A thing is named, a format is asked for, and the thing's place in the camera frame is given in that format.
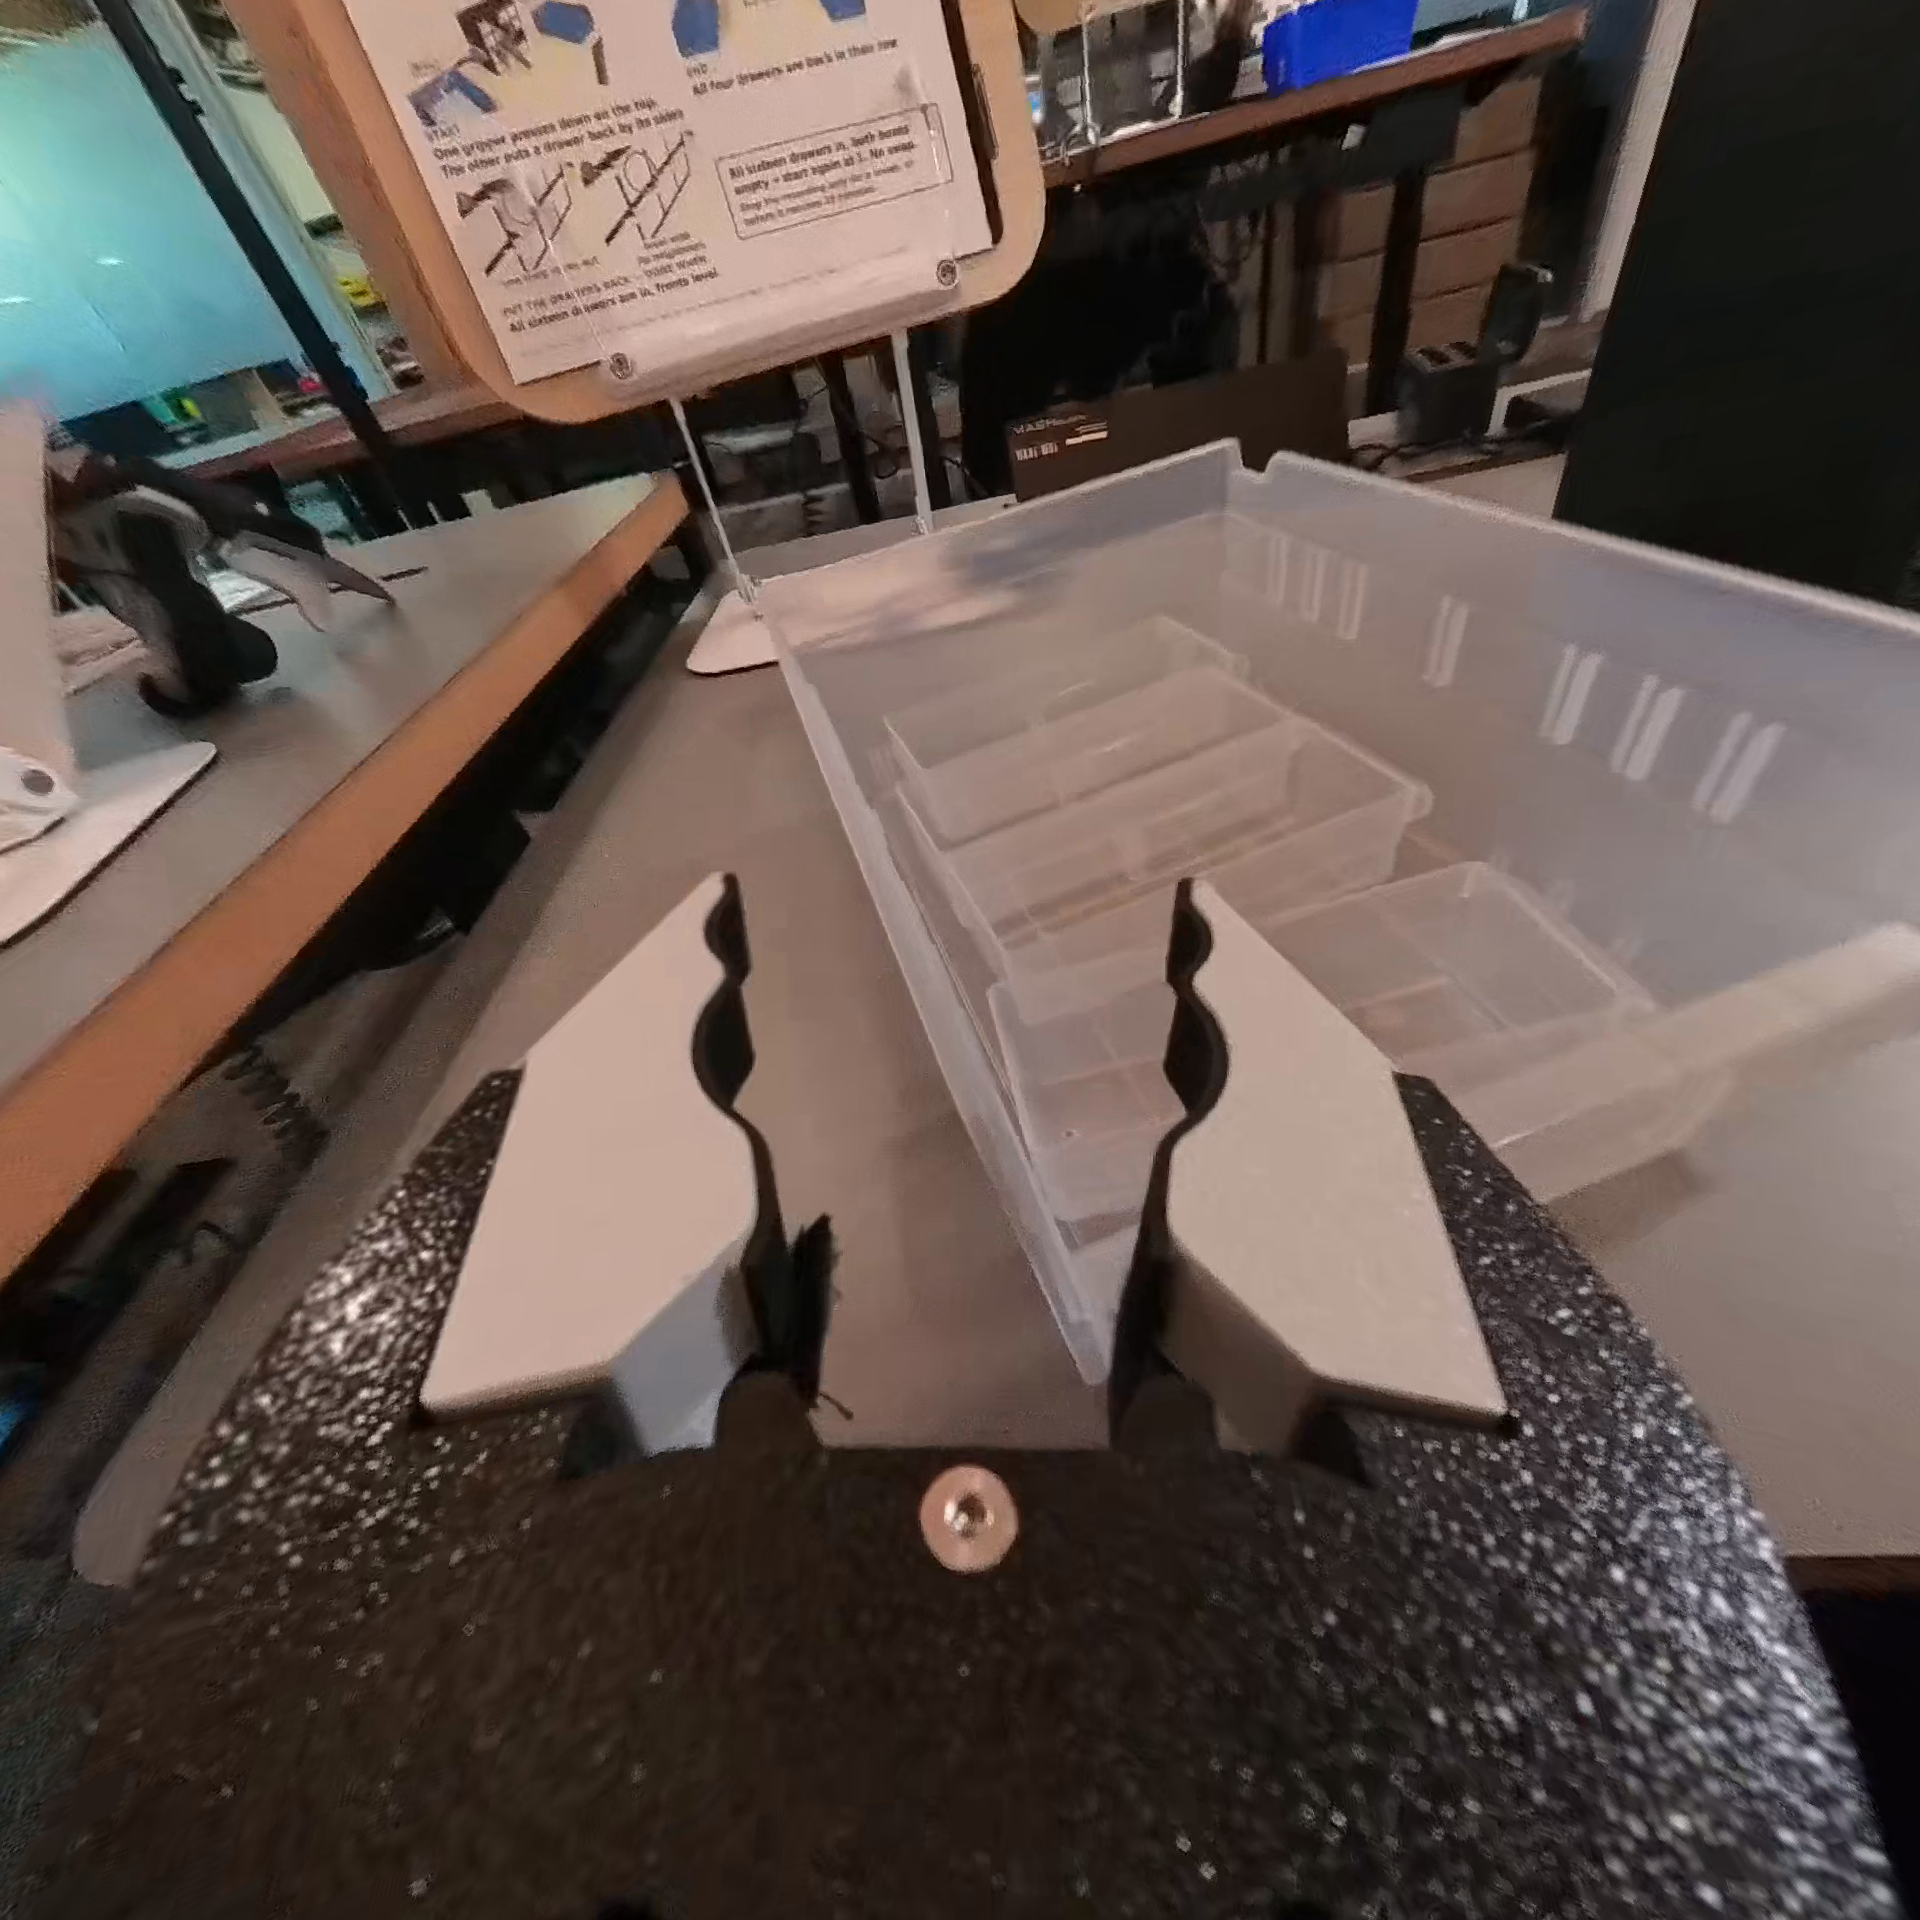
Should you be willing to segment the brown desk with black legs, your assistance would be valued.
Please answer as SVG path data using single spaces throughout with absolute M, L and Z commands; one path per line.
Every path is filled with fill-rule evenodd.
M 1264 365 L 1331 342 L 1320 318 L 1328 217 L 1349 189 L 1396 185 L 1368 361 L 1349 365 L 1349 398 L 1392 412 L 1428 177 L 1454 161 L 1462 111 L 1511 79 L 1544 79 L 1584 36 L 1587 7 L 1548 4 L 1328 85 L 1172 117 L 1049 161 L 1046 209 L 1069 194 L 1192 200 L 1238 306 L 1238 353 Z

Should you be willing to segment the small clear plastic drawer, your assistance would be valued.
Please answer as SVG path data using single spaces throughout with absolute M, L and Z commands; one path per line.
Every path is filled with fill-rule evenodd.
M 889 713 L 884 764 L 935 840 L 962 847 L 1178 754 L 1158 749 L 1158 694 L 1192 674 L 1249 684 L 1252 663 L 1167 615 L 1056 634 Z
M 1030 1166 L 1057 1223 L 1136 1211 L 1178 1118 L 1169 901 L 1148 947 L 991 990 Z M 1273 919 L 1264 941 L 1540 1202 L 1674 1153 L 1731 1076 L 1649 1051 L 1660 1005 L 1509 877 L 1462 862 Z
M 1192 674 L 1158 694 L 1158 749 L 1178 754 L 962 847 L 939 847 L 898 788 L 902 831 L 959 928 L 998 953 L 1142 899 L 1184 856 L 1255 843 L 1313 734 L 1252 686 Z
M 991 952 L 995 977 L 1030 1005 L 1096 1004 L 1158 977 L 1178 881 L 1213 881 L 1242 914 L 1273 914 L 1373 889 L 1396 872 L 1409 825 L 1428 816 L 1430 788 L 1399 773 L 1351 741 L 1308 725 L 1281 789 L 1276 816 L 1234 853 L 1184 856 L 1142 899 L 1110 904 L 1034 944 Z

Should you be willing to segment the cardboard box stack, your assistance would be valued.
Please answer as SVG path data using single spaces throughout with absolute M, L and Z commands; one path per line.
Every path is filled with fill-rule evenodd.
M 1540 77 L 1511 79 L 1462 111 L 1454 161 L 1428 177 L 1410 280 L 1410 351 L 1475 336 L 1500 268 L 1519 258 L 1537 111 Z M 1396 185 L 1373 184 L 1343 194 L 1328 217 L 1320 321 L 1349 365 L 1368 361 L 1392 200 Z

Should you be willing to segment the clear plastic storage bin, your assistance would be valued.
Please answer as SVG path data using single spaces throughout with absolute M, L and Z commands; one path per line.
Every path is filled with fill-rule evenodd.
M 1255 694 L 1428 784 L 1373 889 L 1509 877 L 1660 1005 L 1660 1061 L 1731 1076 L 1714 1118 L 1916 1033 L 1906 615 L 1356 466 L 1255 474 L 1228 444 L 759 573 L 935 1058 L 1083 1383 L 1110 1370 L 1141 1207 L 1049 1211 L 991 1016 L 1002 979 L 905 835 L 883 750 L 889 713 L 1056 634 L 1175 619 L 1244 657 Z M 1302 908 L 1244 919 L 1264 933 Z

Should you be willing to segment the blue plastic bin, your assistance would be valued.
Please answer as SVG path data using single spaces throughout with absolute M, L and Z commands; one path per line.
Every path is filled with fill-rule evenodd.
M 1422 4 L 1276 4 L 1262 34 L 1267 96 L 1307 91 L 1410 52 Z

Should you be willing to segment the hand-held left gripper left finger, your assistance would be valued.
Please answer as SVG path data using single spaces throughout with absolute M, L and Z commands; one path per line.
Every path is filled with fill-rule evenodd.
M 523 1054 L 420 1415 L 602 1398 L 638 1453 L 708 1450 L 782 1268 L 736 877 L 701 879 Z

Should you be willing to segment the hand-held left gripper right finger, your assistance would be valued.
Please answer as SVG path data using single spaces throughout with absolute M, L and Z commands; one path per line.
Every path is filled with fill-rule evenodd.
M 1129 1404 L 1181 1383 L 1255 1453 L 1336 1411 L 1500 1429 L 1509 1402 L 1400 1076 L 1202 879 L 1167 938 L 1172 1013 L 1129 1255 Z

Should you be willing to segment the idle hand-held gripper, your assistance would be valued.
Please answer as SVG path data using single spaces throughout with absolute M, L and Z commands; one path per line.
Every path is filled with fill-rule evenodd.
M 210 484 L 143 459 L 48 459 L 53 552 L 142 641 L 142 698 L 168 719 L 204 719 L 276 675 L 277 643 L 230 612 L 217 573 L 277 592 L 334 629 L 340 595 L 396 606 L 396 592 L 329 557 L 321 533 L 239 484 Z

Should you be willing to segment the black battery charger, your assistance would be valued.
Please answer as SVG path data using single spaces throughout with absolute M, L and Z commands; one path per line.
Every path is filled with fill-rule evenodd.
M 1502 264 L 1472 341 L 1409 351 L 1399 373 L 1400 438 L 1415 448 L 1480 440 L 1496 416 L 1502 376 L 1535 346 L 1556 270 Z

